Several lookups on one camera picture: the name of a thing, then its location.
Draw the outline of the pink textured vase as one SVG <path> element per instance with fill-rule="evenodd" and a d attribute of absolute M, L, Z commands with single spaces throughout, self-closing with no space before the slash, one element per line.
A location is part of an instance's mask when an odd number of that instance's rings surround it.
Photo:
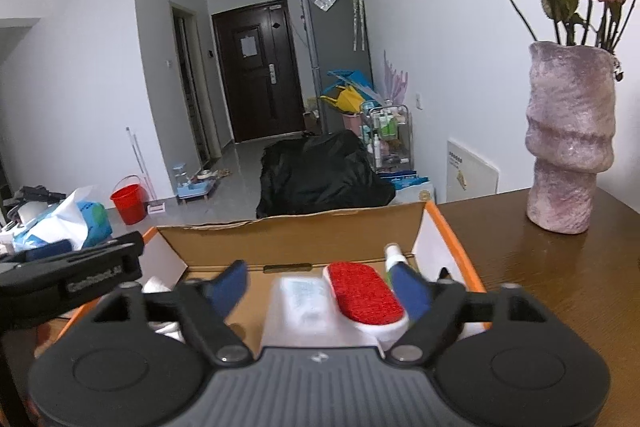
<path fill-rule="evenodd" d="M 588 230 L 597 175 L 614 162 L 617 58 L 592 46 L 529 46 L 525 146 L 535 157 L 528 219 L 547 231 Z"/>

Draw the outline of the red lint brush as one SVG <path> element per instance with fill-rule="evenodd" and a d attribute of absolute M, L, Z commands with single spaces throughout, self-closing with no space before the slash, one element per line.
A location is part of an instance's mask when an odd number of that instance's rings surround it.
<path fill-rule="evenodd" d="M 334 262 L 322 271 L 342 317 L 358 332 L 375 340 L 382 351 L 408 331 L 408 313 L 370 265 Z"/>

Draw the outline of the grey refrigerator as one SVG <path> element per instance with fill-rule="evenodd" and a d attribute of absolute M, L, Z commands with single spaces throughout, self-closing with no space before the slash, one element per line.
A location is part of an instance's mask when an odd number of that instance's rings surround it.
<path fill-rule="evenodd" d="M 314 93 L 324 134 L 341 131 L 341 113 L 320 96 L 337 82 L 332 70 L 356 70 L 372 80 L 368 37 L 361 33 L 358 0 L 300 0 Z"/>

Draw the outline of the orange cardboard box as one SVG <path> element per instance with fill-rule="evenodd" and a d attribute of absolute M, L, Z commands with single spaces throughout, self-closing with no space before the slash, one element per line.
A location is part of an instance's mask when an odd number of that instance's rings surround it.
<path fill-rule="evenodd" d="M 447 269 L 469 291 L 485 288 L 434 202 L 153 227 L 143 240 L 142 277 L 156 277 L 167 287 L 182 279 L 210 279 L 235 260 L 247 263 L 247 293 L 227 322 L 252 351 L 262 343 L 270 288 L 282 272 L 318 275 L 330 263 L 351 261 L 383 273 L 384 248 L 396 243 L 427 280 Z"/>

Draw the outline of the red plastic bucket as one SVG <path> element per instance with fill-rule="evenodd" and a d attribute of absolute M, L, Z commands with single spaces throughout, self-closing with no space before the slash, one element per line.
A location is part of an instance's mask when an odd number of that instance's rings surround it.
<path fill-rule="evenodd" d="M 146 192 L 140 176 L 124 176 L 114 186 L 110 196 L 122 222 L 136 225 L 146 216 Z"/>

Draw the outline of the green spray bottle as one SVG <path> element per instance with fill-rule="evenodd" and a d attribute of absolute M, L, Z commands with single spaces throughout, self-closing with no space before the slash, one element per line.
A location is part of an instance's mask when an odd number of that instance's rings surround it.
<path fill-rule="evenodd" d="M 392 270 L 395 265 L 407 265 L 408 268 L 415 270 L 416 268 L 410 263 L 410 260 L 404 255 L 402 249 L 397 243 L 389 243 L 384 247 L 385 255 L 385 277 L 387 283 L 392 283 Z"/>

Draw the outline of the white flat board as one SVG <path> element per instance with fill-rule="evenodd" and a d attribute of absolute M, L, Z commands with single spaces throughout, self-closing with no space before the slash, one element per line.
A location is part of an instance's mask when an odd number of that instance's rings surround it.
<path fill-rule="evenodd" d="M 446 202 L 494 195 L 498 181 L 497 168 L 458 143 L 447 142 Z"/>

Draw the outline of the blue pet feeder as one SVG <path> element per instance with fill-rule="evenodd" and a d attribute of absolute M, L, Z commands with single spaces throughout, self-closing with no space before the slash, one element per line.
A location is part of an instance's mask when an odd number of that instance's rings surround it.
<path fill-rule="evenodd" d="M 172 168 L 176 181 L 176 192 L 178 202 L 187 202 L 191 199 L 204 198 L 212 193 L 220 180 L 218 171 L 201 170 L 193 176 L 186 173 L 186 164 L 175 165 Z"/>

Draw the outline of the dark brown entrance door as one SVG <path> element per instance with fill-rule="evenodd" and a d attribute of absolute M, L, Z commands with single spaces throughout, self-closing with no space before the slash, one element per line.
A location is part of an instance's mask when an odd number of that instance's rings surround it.
<path fill-rule="evenodd" d="M 212 16 L 224 95 L 236 143 L 304 130 L 288 2 Z"/>

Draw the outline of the white cotton swab box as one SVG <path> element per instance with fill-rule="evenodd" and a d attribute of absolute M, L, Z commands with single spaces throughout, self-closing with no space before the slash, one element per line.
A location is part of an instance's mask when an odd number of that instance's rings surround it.
<path fill-rule="evenodd" d="M 280 277 L 272 284 L 260 347 L 381 350 L 344 317 L 323 277 Z"/>

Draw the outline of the black bag on chair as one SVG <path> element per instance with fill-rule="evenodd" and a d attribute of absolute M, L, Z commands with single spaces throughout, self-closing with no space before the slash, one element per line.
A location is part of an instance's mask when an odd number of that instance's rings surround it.
<path fill-rule="evenodd" d="M 354 132 L 303 135 L 273 143 L 262 153 L 256 217 L 384 207 L 395 196 L 393 183 L 373 170 Z"/>

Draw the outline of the blue tissue pack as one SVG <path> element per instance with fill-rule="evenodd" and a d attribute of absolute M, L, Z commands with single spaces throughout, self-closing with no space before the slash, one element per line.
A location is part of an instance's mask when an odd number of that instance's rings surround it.
<path fill-rule="evenodd" d="M 13 236 L 14 251 L 28 251 L 67 239 L 73 251 L 99 245 L 113 234 L 105 207 L 91 199 L 93 186 L 76 188 Z"/>

